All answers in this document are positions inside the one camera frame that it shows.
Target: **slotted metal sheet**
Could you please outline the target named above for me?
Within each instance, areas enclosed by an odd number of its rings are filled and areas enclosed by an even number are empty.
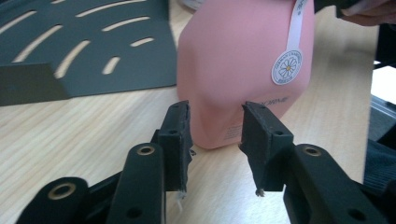
[[[147,42],[131,46],[142,39]],[[117,63],[106,75],[112,59]],[[0,65],[38,63],[50,64],[70,97],[175,85],[176,47],[168,3],[6,1],[0,5]]]

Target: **pink plastic bottle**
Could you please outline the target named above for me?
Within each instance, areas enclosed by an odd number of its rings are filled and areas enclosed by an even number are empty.
[[[178,43],[194,144],[239,142],[245,101],[281,117],[308,85],[313,44],[313,0],[205,0]]]

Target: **hand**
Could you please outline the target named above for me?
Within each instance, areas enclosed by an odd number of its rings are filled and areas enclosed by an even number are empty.
[[[360,0],[342,12],[345,15],[343,20],[362,26],[396,24],[396,0]]]

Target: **wooden table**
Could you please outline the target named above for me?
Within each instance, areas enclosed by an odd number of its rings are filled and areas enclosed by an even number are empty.
[[[171,1],[175,39],[191,15]],[[309,89],[282,119],[296,144],[329,150],[358,181],[364,167],[376,32],[337,20],[333,8],[321,11]],[[93,185],[120,171],[128,150],[150,140],[175,102],[173,87],[0,107],[0,223],[14,223],[52,180],[79,176]],[[247,158],[237,146],[194,150],[182,212],[177,195],[167,193],[168,223],[289,222],[281,192],[255,196]]]

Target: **white label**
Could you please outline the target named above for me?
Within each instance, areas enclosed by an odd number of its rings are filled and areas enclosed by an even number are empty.
[[[291,14],[288,45],[274,63],[272,79],[276,85],[285,85],[293,81],[303,64],[303,54],[299,49],[303,12],[307,0],[297,0]]]
[[[298,49],[283,52],[274,64],[272,70],[273,81],[277,85],[290,83],[297,77],[302,64],[303,54]]]

